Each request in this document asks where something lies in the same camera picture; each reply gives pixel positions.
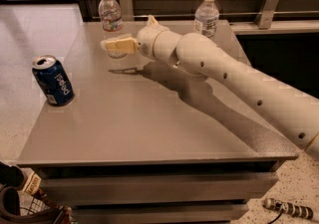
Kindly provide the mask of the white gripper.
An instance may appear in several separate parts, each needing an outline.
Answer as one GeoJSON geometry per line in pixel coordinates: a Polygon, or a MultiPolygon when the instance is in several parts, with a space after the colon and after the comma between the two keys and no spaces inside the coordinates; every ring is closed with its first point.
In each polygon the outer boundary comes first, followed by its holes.
{"type": "Polygon", "coordinates": [[[137,39],[131,34],[124,34],[103,40],[101,47],[109,54],[134,54],[139,49],[143,56],[163,61],[168,46],[165,41],[167,32],[168,27],[159,25],[155,16],[149,15],[147,26],[139,30],[137,39]]]}

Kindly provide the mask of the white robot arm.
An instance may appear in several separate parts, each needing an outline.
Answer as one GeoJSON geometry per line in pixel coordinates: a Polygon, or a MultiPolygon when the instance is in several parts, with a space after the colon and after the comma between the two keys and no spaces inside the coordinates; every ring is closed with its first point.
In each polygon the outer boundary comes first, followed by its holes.
{"type": "Polygon", "coordinates": [[[273,123],[296,146],[319,158],[318,100],[228,55],[199,33],[184,35],[149,16],[135,36],[101,42],[108,53],[141,53],[195,78],[213,78],[273,123]]]}

